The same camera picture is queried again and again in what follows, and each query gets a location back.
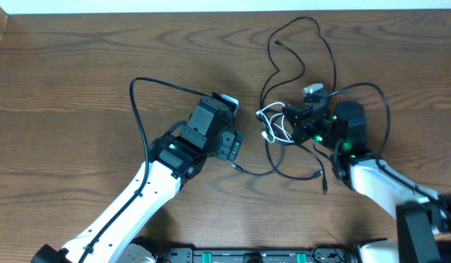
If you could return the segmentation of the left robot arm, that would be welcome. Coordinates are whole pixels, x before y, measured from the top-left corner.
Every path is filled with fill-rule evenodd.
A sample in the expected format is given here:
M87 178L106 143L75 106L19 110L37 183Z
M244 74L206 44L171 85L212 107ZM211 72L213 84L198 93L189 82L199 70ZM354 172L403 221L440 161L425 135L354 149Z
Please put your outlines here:
M60 250L42 246L31 262L155 262L136 235L208 158L235 160L244 138L233 129L238 108L231 96L203 96L188 121L152 142L133 180L89 227Z

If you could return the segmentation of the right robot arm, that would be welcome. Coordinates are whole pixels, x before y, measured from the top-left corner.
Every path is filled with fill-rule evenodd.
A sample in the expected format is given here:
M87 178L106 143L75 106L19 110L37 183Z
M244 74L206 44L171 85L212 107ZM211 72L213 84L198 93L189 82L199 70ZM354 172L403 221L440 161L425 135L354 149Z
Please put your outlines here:
M375 239L356 245L347 262L451 262L451 194L441 195L389 167L367 145L363 106L324 102L285 106L295 142L312 139L331 150L333 173L348 188L391 215L397 242Z

